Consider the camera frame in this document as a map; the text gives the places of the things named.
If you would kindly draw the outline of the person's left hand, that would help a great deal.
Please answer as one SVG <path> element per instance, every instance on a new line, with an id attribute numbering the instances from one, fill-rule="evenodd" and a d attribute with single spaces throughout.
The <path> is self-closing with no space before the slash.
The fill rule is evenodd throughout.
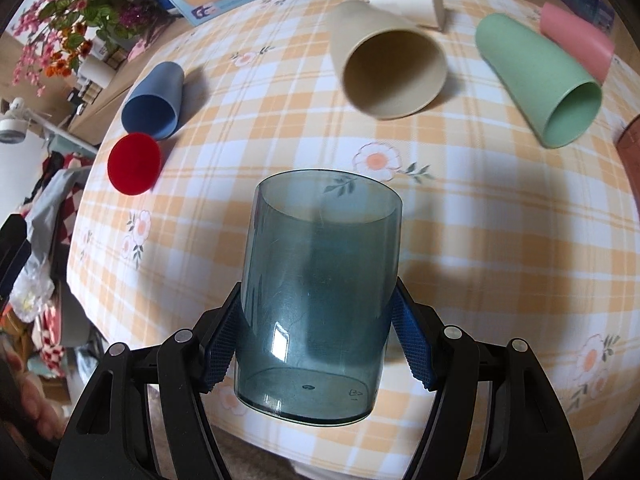
<path id="1" fill-rule="evenodd" d="M 12 370 L 15 385 L 20 393 L 22 409 L 40 436 L 49 441 L 61 439 L 66 428 L 66 418 L 61 405 L 44 395 L 41 380 L 26 370 L 17 353 L 6 350 L 1 359 Z"/>

